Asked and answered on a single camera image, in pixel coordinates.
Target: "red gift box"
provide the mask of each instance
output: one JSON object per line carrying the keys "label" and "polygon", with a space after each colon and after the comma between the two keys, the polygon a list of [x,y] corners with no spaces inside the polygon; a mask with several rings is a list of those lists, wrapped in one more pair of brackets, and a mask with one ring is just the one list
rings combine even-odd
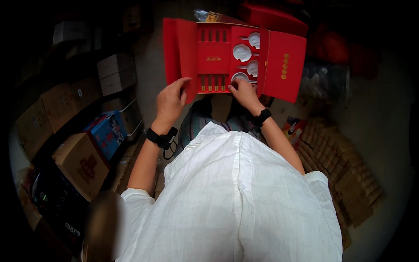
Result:
{"label": "red gift box", "polygon": [[[248,37],[253,32],[260,33],[260,49],[239,38]],[[238,72],[258,81],[258,96],[265,94],[292,103],[297,99],[306,38],[247,25],[164,18],[163,44],[167,84],[181,77],[192,78],[184,86],[187,103],[192,102],[197,93],[229,93],[227,86]],[[246,62],[236,60],[233,48],[238,44],[248,46],[252,53],[259,56],[252,56]],[[259,61],[256,78],[248,75],[246,69],[237,68],[239,65],[246,66],[251,60]]]}

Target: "red box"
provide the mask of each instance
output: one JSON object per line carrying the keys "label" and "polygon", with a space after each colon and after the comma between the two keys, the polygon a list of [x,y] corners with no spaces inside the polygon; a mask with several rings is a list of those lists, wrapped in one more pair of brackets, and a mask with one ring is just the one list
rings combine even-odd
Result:
{"label": "red box", "polygon": [[[253,32],[260,33],[260,49],[239,39]],[[197,93],[229,93],[227,86],[231,77],[237,72],[246,73],[246,69],[237,66],[246,66],[250,60],[259,61],[258,77],[248,75],[250,80],[258,81],[258,96],[266,94],[292,103],[297,98],[305,56],[306,39],[303,37],[247,25],[164,18],[163,44],[167,84],[181,77],[192,78],[184,87],[187,103],[192,102]],[[236,60],[233,48],[238,44],[248,46],[259,56],[252,56],[246,62]],[[209,74],[212,76],[211,91]],[[202,90],[202,75],[205,75],[205,91]],[[225,90],[221,91],[223,76]]]}
{"label": "red box", "polygon": [[306,37],[308,25],[294,16],[262,5],[242,3],[237,14],[246,22],[260,28],[271,29],[296,36]]}

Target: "black cable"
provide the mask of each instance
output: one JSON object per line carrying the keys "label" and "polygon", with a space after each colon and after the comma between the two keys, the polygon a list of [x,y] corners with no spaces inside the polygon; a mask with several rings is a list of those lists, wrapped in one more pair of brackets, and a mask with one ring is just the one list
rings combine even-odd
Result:
{"label": "black cable", "polygon": [[169,157],[169,158],[166,158],[166,150],[163,150],[163,158],[165,159],[165,160],[170,160],[171,158],[173,158],[173,154],[175,153],[175,152],[173,152],[173,149],[172,149],[172,144],[170,144],[170,151],[172,151],[172,155]]}

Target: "hand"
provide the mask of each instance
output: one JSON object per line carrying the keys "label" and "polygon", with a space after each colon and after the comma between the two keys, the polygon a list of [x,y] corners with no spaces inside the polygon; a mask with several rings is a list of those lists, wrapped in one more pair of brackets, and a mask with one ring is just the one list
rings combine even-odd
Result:
{"label": "hand", "polygon": [[249,110],[253,116],[260,115],[261,111],[265,109],[259,102],[255,88],[248,81],[242,78],[236,78],[228,88],[240,105]]}
{"label": "hand", "polygon": [[151,129],[158,135],[166,135],[181,115],[186,104],[186,92],[182,86],[191,78],[184,77],[166,86],[157,97],[157,118]]}

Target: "blue box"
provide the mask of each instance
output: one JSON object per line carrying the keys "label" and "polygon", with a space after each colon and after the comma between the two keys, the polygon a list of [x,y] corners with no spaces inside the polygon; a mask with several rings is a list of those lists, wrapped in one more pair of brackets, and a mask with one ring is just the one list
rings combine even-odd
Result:
{"label": "blue box", "polygon": [[127,136],[118,110],[103,112],[83,131],[90,132],[106,160],[110,160]]}

